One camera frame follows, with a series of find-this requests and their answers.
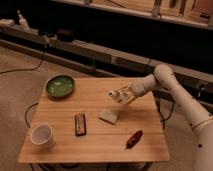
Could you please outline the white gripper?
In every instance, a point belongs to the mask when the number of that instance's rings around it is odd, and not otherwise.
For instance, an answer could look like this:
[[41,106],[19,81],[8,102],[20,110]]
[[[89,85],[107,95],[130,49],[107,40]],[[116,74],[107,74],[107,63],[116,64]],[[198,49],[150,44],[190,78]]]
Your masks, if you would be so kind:
[[[141,97],[148,92],[148,88],[149,88],[149,80],[146,78],[139,78],[134,80],[130,84],[130,86],[123,86],[119,89],[114,90],[114,92],[116,94],[125,93],[127,95],[132,95],[133,93],[136,97]],[[135,96],[122,97],[119,103],[122,105],[130,104],[136,99]]]

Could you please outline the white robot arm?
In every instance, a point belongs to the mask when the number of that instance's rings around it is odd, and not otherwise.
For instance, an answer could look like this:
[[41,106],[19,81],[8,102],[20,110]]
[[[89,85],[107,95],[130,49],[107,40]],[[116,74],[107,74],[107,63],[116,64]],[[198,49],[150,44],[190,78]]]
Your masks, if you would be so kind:
[[152,74],[112,90],[109,95],[120,104],[130,104],[157,87],[169,91],[197,137],[194,171],[213,171],[213,115],[181,86],[168,65],[158,65]]

